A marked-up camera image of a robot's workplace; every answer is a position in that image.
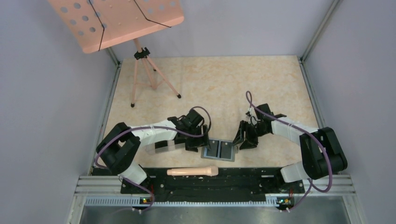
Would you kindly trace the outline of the grey leather card holder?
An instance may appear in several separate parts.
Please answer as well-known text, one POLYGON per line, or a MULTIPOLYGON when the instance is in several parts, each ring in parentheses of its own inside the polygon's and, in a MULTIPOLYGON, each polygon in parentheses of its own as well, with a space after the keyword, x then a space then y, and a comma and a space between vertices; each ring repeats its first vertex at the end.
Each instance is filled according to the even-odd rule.
POLYGON ((221 158, 219 157, 219 155, 220 155, 220 144, 221 144, 221 142, 222 142, 222 141, 231 142, 231 141, 229 141, 229 140, 218 140, 218 141, 219 141, 219 149, 218 149, 218 156, 217 156, 217 158, 206 157, 206 155, 205 155, 205 153, 206 153, 206 147, 203 147, 203 149, 202 149, 202 151, 201 151, 201 158, 202 158, 202 159, 210 159, 210 160, 218 160, 218 161, 234 162, 234 161, 235 161, 235 155, 236 155, 236 154, 238 153, 238 151, 239 151, 238 146, 233 146, 233 155, 232 155, 232 158, 231 158, 230 160, 228 160, 228 159, 221 159, 221 158))

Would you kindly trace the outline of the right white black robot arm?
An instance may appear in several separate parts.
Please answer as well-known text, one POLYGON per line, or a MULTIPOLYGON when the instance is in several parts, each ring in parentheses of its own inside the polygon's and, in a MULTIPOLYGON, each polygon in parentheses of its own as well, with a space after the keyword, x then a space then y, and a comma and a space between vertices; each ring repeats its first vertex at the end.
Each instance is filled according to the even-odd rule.
POLYGON ((332 128, 314 128, 293 122, 284 114, 274 114, 268 104, 259 105, 253 118, 254 122, 240 122, 233 145, 240 149, 256 148, 259 137, 273 134, 287 138, 301 150, 301 161, 276 171, 274 187, 277 191, 287 192, 293 182, 320 179, 347 168, 347 159, 332 128))

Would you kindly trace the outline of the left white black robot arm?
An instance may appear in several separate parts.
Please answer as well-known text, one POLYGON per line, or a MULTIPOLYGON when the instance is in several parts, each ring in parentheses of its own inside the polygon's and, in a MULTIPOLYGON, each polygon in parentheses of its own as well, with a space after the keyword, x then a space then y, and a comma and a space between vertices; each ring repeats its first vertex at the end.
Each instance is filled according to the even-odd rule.
POLYGON ((207 146, 212 122, 206 124, 204 117, 196 111, 197 108, 192 107, 187 115, 168 117, 149 125, 127 126, 124 122, 116 124, 98 144, 95 165, 107 169, 112 175, 131 181, 137 192, 146 192, 150 181, 143 168, 134 162, 137 151, 167 141, 184 143, 187 149, 207 146))

